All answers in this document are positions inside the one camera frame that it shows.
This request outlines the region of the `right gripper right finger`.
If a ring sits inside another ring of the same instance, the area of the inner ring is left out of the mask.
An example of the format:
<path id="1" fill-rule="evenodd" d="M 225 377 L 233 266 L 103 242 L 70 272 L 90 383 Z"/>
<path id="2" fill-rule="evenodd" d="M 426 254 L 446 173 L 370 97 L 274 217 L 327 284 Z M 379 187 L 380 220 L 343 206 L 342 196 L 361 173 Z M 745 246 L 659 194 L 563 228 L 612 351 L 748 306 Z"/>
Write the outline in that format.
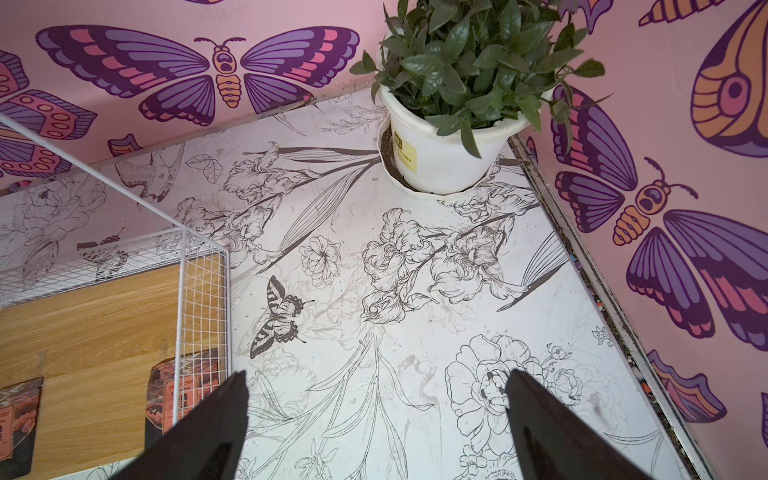
<path id="1" fill-rule="evenodd" d="M 510 431 L 524 479 L 649 477 L 527 372 L 510 372 L 506 395 Z"/>

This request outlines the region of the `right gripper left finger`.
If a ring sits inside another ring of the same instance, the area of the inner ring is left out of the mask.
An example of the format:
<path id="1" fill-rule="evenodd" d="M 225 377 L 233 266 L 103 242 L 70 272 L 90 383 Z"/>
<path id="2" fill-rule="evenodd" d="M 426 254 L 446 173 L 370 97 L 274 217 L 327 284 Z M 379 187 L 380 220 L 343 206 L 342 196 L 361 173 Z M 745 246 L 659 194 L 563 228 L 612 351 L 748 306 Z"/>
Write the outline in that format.
<path id="1" fill-rule="evenodd" d="M 233 479 L 248 428 L 246 373 L 233 373 L 116 479 Z"/>

